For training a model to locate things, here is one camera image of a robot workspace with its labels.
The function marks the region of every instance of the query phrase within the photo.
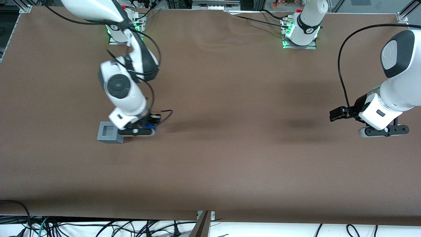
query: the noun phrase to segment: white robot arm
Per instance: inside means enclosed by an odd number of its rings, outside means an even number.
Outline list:
[[[309,45],[320,30],[320,23],[328,12],[326,0],[307,0],[302,12],[292,15],[293,22],[285,37],[300,46]]]
[[[369,125],[359,130],[362,137],[409,132],[406,125],[390,123],[421,105],[421,30],[404,30],[393,36],[381,51],[381,65],[388,79],[358,98],[351,108],[351,113]],[[344,107],[330,112],[331,121],[345,116]]]
[[[149,115],[145,96],[137,83],[150,81],[158,73],[158,61],[146,47],[138,33],[133,33],[133,22],[116,0],[61,0],[72,14],[94,22],[105,22],[116,32],[124,34],[123,42],[131,46],[133,51],[116,60],[103,62],[99,71],[99,81],[108,98],[116,107],[109,119],[120,130],[136,123]],[[148,129],[146,134],[155,131]]]

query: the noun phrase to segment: black cable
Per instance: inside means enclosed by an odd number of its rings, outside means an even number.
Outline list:
[[[138,30],[136,30],[134,28],[129,28],[129,30],[132,31],[132,32],[139,33],[139,34],[143,35],[144,37],[148,38],[150,41],[152,41],[152,43],[154,44],[155,48],[158,51],[158,67],[161,66],[162,54],[161,54],[161,49],[159,48],[157,42],[155,42],[155,40],[152,39],[149,35],[141,32],[141,31],[138,31]]]
[[[72,19],[69,19],[69,18],[67,18],[67,17],[65,17],[65,16],[63,16],[63,15],[61,15],[61,14],[59,14],[59,13],[57,13],[56,11],[54,11],[53,9],[51,9],[49,6],[47,6],[46,4],[45,4],[45,2],[43,2],[43,4],[44,4],[44,6],[50,11],[50,12],[52,12],[52,13],[54,13],[54,14],[56,14],[56,15],[58,15],[59,17],[61,17],[61,18],[63,18],[63,19],[65,19],[66,21],[70,21],[70,22],[73,22],[73,23],[76,23],[76,24],[82,24],[82,25],[104,25],[105,23],[99,23],[99,22],[95,22],[95,23],[91,23],[91,22],[78,22],[78,21],[75,21],[75,20],[72,20]]]
[[[150,72],[147,72],[147,73],[139,73],[139,72],[136,72],[136,71],[133,71],[133,70],[130,70],[130,69],[128,69],[127,68],[127,66],[126,65],[124,65],[122,62],[120,62],[120,61],[118,61],[118,59],[117,59],[117,57],[110,51],[110,50],[108,50],[107,49],[107,52],[108,52],[108,54],[114,59],[114,61],[115,62],[117,62],[118,64],[120,64],[121,66],[123,66],[127,71],[129,71],[129,72],[133,72],[133,73],[135,73],[135,74],[137,74],[137,75],[149,75],[149,74],[152,74],[152,73],[155,73],[155,72],[157,72],[158,71],[158,69],[155,69],[155,70],[153,70],[153,71],[150,71]]]
[[[317,237],[319,235],[319,231],[320,231],[320,228],[322,228],[322,225],[323,223],[319,225],[319,228],[317,228],[317,231],[314,237]]]
[[[10,200],[10,199],[0,200],[0,203],[2,203],[2,202],[16,203],[16,204],[21,205],[25,209],[25,212],[26,212],[26,214],[28,216],[28,225],[30,227],[30,229],[29,229],[29,236],[31,236],[31,234],[32,234],[31,233],[31,231],[32,231],[32,223],[31,223],[31,215],[29,214],[28,208],[23,203],[21,203],[19,201],[15,201],[15,200]]]
[[[353,225],[351,225],[351,224],[347,224],[347,225],[346,225],[346,231],[347,231],[347,233],[348,233],[348,235],[349,235],[350,237],[355,237],[355,236],[353,236],[353,235],[349,232],[349,227],[352,227],[352,228],[354,229],[355,233],[357,233],[357,236],[358,236],[358,237],[360,237],[360,234],[358,233],[358,231],[357,231],[357,229],[355,228],[355,226],[353,226]]]
[[[173,237],[179,237],[181,235],[177,222],[174,221],[174,234]]]
[[[374,237],[377,236],[377,229],[378,229],[378,225],[376,225],[376,227],[374,228]]]
[[[282,18],[284,18],[284,17],[287,17],[287,16],[288,16],[288,15],[283,16],[283,17],[275,16],[274,14],[272,14],[272,12],[270,12],[270,11],[268,11],[268,10],[266,10],[266,9],[261,9],[260,11],[264,11],[264,12],[268,13],[271,17],[273,17],[273,18],[275,18],[275,19],[278,19],[278,20],[282,20]]]
[[[182,224],[193,224],[193,223],[196,223],[196,221],[186,221],[186,222],[180,222],[180,223],[177,223],[176,225],[182,225]],[[164,227],[162,227],[162,228],[159,228],[159,229],[157,229],[157,230],[152,231],[152,232],[151,232],[151,234],[155,234],[156,232],[162,231],[162,230],[164,230],[164,229],[166,229],[166,228],[168,228],[168,227],[172,227],[172,226],[174,226],[174,225],[175,225],[175,224],[171,224],[171,225],[168,225],[168,226],[164,226]]]
[[[99,231],[98,231],[98,233],[95,235],[95,237],[98,237],[99,236],[99,234],[101,233],[101,232],[103,232],[107,227],[109,227],[110,225],[112,225],[113,223],[114,223],[115,221],[110,221],[110,222],[108,222],[108,224],[106,224],[105,226],[103,226]]]
[[[269,22],[259,21],[259,20],[252,19],[252,18],[248,18],[248,17],[245,17],[245,16],[237,16],[237,15],[235,15],[235,16],[236,16],[236,17],[243,18],[243,19],[247,19],[247,20],[255,21],[255,22],[260,22],[260,23],[264,23],[264,24],[268,24],[268,25],[278,26],[278,27],[281,27],[281,28],[288,28],[287,26],[284,26],[284,25],[278,25],[278,24],[273,24],[273,23],[269,23]]]
[[[138,18],[135,18],[134,20],[135,21],[137,21],[137,20],[140,20],[140,19],[142,19],[142,18],[144,18],[145,16],[147,16],[148,15],[148,13],[152,10],[152,9],[154,9],[153,7],[151,7],[143,16],[141,16],[141,17],[138,17]]]
[[[338,74],[339,74],[339,79],[341,80],[341,85],[342,85],[342,89],[344,90],[344,95],[345,95],[345,101],[346,101],[346,105],[348,107],[348,111],[351,114],[351,117],[354,118],[357,121],[363,122],[361,119],[357,118],[357,116],[354,114],[354,112],[351,110],[351,106],[349,105],[349,100],[348,100],[348,94],[346,93],[346,88],[345,88],[345,84],[344,84],[344,80],[342,79],[342,74],[341,74],[341,55],[342,55],[342,49],[344,48],[345,43],[355,34],[357,34],[358,32],[361,32],[363,30],[367,30],[367,29],[371,29],[371,28],[375,28],[375,27],[387,27],[387,26],[391,26],[391,27],[412,27],[412,28],[418,28],[421,29],[420,25],[413,25],[413,24],[408,24],[408,25],[400,25],[400,24],[376,24],[376,25],[370,25],[370,26],[366,26],[363,27],[359,30],[354,31],[352,34],[350,34],[342,43],[341,48],[339,49],[339,54],[338,54]]]
[[[150,128],[156,128],[157,126],[163,124],[167,119],[169,119],[171,117],[171,115],[174,113],[173,110],[160,110],[161,113],[163,112],[170,112],[164,119],[161,120],[161,122],[159,122],[157,125],[150,127]]]

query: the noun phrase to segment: metal bracket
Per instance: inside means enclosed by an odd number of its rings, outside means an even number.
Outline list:
[[[203,214],[203,211],[197,211],[196,220],[199,220],[202,214]],[[215,220],[215,212],[211,211],[211,221],[214,221],[214,220]]]
[[[412,0],[400,12],[396,13],[396,19],[399,24],[408,24],[408,16],[421,4],[421,0]]]
[[[147,21],[146,17],[142,17],[141,19],[137,19],[137,20],[135,19],[132,19],[132,20],[133,20],[134,28],[137,31],[145,32],[145,25]],[[108,31],[108,34],[110,35],[109,44],[111,45],[126,45],[127,44],[127,42],[118,42],[115,39],[113,39],[109,31]]]
[[[282,28],[281,34],[282,34],[282,46],[283,48],[298,48],[298,49],[316,49],[316,39],[313,39],[313,41],[309,45],[301,46],[294,44],[288,37],[286,37],[286,34],[289,33],[289,30],[293,27],[293,16],[288,15],[287,17],[284,17],[282,20],[280,20],[281,25],[288,26],[288,28]]]
[[[215,220],[214,211],[198,211],[197,217],[199,220],[196,222],[189,237],[208,237],[209,228],[211,227],[212,219]]]
[[[404,19],[402,19],[400,12],[396,13],[396,20],[398,22],[398,24],[408,24],[408,18],[405,17]]]

